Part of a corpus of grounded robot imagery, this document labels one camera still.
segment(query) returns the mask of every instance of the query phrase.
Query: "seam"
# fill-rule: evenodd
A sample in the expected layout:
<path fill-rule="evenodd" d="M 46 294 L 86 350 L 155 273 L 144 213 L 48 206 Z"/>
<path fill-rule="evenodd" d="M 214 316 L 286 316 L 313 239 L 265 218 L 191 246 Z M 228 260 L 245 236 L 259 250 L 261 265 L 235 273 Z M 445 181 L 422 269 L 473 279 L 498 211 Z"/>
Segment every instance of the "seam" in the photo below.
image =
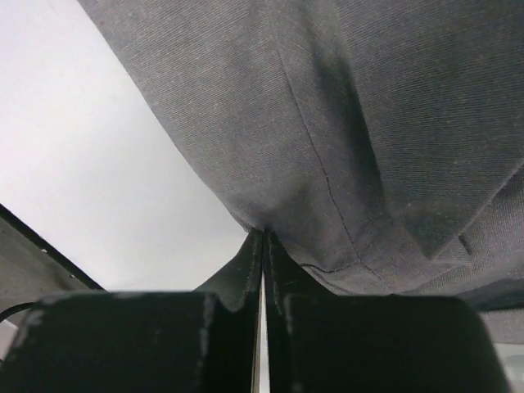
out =
<path fill-rule="evenodd" d="M 259 237 L 255 236 L 255 241 L 253 242 L 253 251 L 251 252 L 251 267 L 250 267 L 249 273 L 247 274 L 246 284 L 244 286 L 244 289 L 242 290 L 242 296 L 240 298 L 239 309 L 246 302 L 247 295 L 248 295 L 249 290 L 250 290 L 250 284 L 251 284 L 251 281 L 253 279 L 253 273 L 255 272 L 254 259 L 256 257 L 256 252 L 257 252 L 257 249 L 258 249 L 258 245 L 259 245 Z"/>
<path fill-rule="evenodd" d="M 269 0 L 265 0 L 265 4 L 266 4 L 266 7 L 268 8 L 268 11 L 269 11 L 269 14 L 268 14 L 269 24 L 271 26 L 271 31 L 273 33 L 273 38 L 275 40 L 275 45 L 277 47 L 278 59 L 280 60 L 280 63 L 282 64 L 282 69 L 283 69 L 284 75 L 286 77 L 287 86 L 289 87 L 289 90 L 291 92 L 291 96 L 293 97 L 293 100 L 295 101 L 295 105 L 296 105 L 296 108 L 298 109 L 298 113 L 300 115 L 300 119 L 302 120 L 302 124 L 304 125 L 304 128 L 305 128 L 305 133 L 308 136 L 309 142 L 311 143 L 311 147 L 313 148 L 314 154 L 317 156 L 317 160 L 318 160 L 318 162 L 320 164 L 320 168 L 322 169 L 323 176 L 324 176 L 324 179 L 326 180 L 326 184 L 327 184 L 327 191 L 329 193 L 329 197 L 331 198 L 331 202 L 332 202 L 333 206 L 335 206 L 335 209 L 337 210 L 338 216 L 341 219 L 342 227 L 344 228 L 346 236 L 347 236 L 348 240 L 350 241 L 351 247 L 352 247 L 353 252 L 355 253 L 355 255 L 357 257 L 358 262 L 360 262 L 371 274 L 373 274 L 373 276 L 375 276 L 376 278 L 378 278 L 382 282 L 382 279 L 380 278 L 380 276 L 373 269 L 371 269 L 369 266 L 367 266 L 362 261 L 362 259 L 360 258 L 360 255 L 357 252 L 355 243 L 353 242 L 353 239 L 350 236 L 350 232 L 349 232 L 349 230 L 348 230 L 348 228 L 346 226 L 346 223 L 344 222 L 344 219 L 342 218 L 342 213 L 341 213 L 340 209 L 338 208 L 338 206 L 337 206 L 337 204 L 335 202 L 335 198 L 333 197 L 333 193 L 332 193 L 332 189 L 331 189 L 331 184 L 329 182 L 328 173 L 326 172 L 326 169 L 324 167 L 322 159 L 320 158 L 320 154 L 318 153 L 317 147 L 314 145 L 313 138 L 311 137 L 311 132 L 309 131 L 309 127 L 307 125 L 307 122 L 305 121 L 304 114 L 302 113 L 302 109 L 300 108 L 298 100 L 296 99 L 295 92 L 293 91 L 293 87 L 291 85 L 291 81 L 289 80 L 289 76 L 287 74 L 287 68 L 286 68 L 284 60 L 282 58 L 282 51 L 280 50 L 280 43 L 278 41 L 277 31 L 276 31 L 276 29 L 274 27 L 273 18 L 271 16 L 271 5 L 269 4 Z M 346 269 L 348 267 L 349 266 L 346 266 L 345 268 L 339 268 L 339 269 L 333 270 L 331 272 L 330 271 L 326 271 L 325 273 L 335 273 L 337 271 L 340 271 L 341 269 Z"/>
<path fill-rule="evenodd" d="M 271 270 L 271 275 L 273 276 L 273 282 L 272 282 L 272 287 L 273 287 L 273 296 L 274 296 L 274 303 L 275 305 L 277 306 L 277 311 L 279 314 L 282 315 L 282 308 L 280 307 L 280 292 L 278 291 L 278 287 L 277 287 L 277 278 L 275 276 L 275 270 L 273 268 L 273 245 L 271 243 L 271 233 L 268 234 L 267 236 L 267 239 L 268 239 L 268 251 L 269 251 L 269 268 Z"/>

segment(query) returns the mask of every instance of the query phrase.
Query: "gray cloth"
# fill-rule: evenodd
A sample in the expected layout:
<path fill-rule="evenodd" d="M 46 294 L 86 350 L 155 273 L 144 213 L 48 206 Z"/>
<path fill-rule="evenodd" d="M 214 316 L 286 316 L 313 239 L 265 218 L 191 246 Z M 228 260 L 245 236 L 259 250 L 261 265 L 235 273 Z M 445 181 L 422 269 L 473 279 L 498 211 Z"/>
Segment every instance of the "gray cloth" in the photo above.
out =
<path fill-rule="evenodd" d="M 80 2 L 232 215 L 334 292 L 524 278 L 521 0 Z"/>

